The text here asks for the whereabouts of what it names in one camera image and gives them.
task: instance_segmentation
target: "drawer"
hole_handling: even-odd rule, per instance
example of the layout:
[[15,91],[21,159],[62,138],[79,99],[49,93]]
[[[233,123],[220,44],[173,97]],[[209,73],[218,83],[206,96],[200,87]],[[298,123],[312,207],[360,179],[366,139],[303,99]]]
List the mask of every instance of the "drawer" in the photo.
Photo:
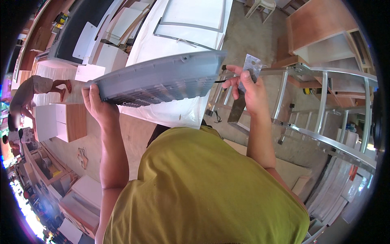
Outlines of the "drawer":
[[66,130],[66,124],[57,121],[57,137],[63,141],[68,142],[68,133]]
[[66,104],[55,105],[55,117],[58,122],[66,124]]

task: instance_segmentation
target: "man's right hand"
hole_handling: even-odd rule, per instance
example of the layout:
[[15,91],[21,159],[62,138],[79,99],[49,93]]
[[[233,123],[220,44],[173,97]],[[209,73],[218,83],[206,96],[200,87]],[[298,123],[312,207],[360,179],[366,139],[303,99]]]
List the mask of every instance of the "man's right hand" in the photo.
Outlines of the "man's right hand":
[[243,71],[242,67],[228,64],[226,69],[232,71],[239,77],[233,77],[228,79],[222,84],[223,88],[233,87],[232,94],[233,98],[238,99],[238,85],[240,82],[246,89],[245,103],[246,110],[249,112],[251,117],[271,118],[268,108],[268,99],[266,88],[264,87],[263,80],[259,77],[257,82],[254,83],[250,77],[249,71]]
[[117,105],[102,102],[100,91],[96,84],[82,89],[84,104],[89,113],[97,120],[102,129],[110,129],[119,124],[119,109]]

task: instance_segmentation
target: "cabinet door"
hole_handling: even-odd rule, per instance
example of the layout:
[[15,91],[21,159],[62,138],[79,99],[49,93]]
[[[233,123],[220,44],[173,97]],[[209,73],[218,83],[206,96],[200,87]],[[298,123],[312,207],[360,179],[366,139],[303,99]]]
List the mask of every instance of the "cabinet door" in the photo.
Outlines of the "cabinet door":
[[55,105],[35,107],[37,140],[44,141],[58,135]]
[[55,104],[55,116],[58,122],[66,124],[66,104]]
[[68,134],[66,131],[66,124],[57,121],[57,131],[58,131],[57,137],[63,141],[68,142]]

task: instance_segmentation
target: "white tabletop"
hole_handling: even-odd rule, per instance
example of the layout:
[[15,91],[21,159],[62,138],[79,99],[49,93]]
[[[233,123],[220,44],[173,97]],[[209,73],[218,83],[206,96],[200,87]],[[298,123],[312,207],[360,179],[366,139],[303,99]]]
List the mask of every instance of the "white tabletop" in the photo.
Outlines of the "white tabletop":
[[[189,41],[193,41],[217,49],[219,43],[221,42],[221,39],[226,33],[226,27],[229,20],[230,9],[232,7],[233,0],[188,1],[191,2],[192,7],[187,9],[185,9],[185,7],[182,8],[182,11],[187,11],[188,15],[191,15],[191,12],[193,12],[194,3],[198,4],[198,7],[200,9],[218,9],[218,5],[220,5],[220,9],[222,9],[223,2],[225,1],[223,32],[219,33],[211,30],[204,30],[193,27],[161,25],[156,33],[187,39]],[[167,3],[168,0],[157,0],[154,4],[153,8],[146,17],[145,22],[143,23],[138,33],[138,36],[134,42],[129,58],[127,60],[126,66],[181,53],[201,52],[208,50],[199,46],[193,47],[181,41],[176,43],[176,40],[153,35],[153,31],[156,28],[158,21],[162,17]],[[174,6],[175,3],[178,2],[173,0],[171,2],[171,6]],[[215,16],[210,16],[207,14],[203,16],[196,16],[199,19],[210,18],[214,20],[220,20],[220,18],[215,18]],[[123,114],[127,114],[168,127],[187,126],[192,128],[199,128],[200,123],[202,122],[204,111],[206,109],[209,94],[210,92],[205,97],[196,97],[191,99],[186,98],[180,101],[152,104],[150,106],[142,106],[139,108],[119,106],[119,110]]]

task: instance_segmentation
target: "white cabinet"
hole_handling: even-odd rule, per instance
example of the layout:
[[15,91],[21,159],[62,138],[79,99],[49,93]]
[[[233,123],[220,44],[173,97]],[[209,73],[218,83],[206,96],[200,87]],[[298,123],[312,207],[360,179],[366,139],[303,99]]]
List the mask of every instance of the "white cabinet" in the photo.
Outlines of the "white cabinet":
[[38,141],[58,137],[71,142],[87,135],[87,110],[84,104],[52,103],[35,107]]

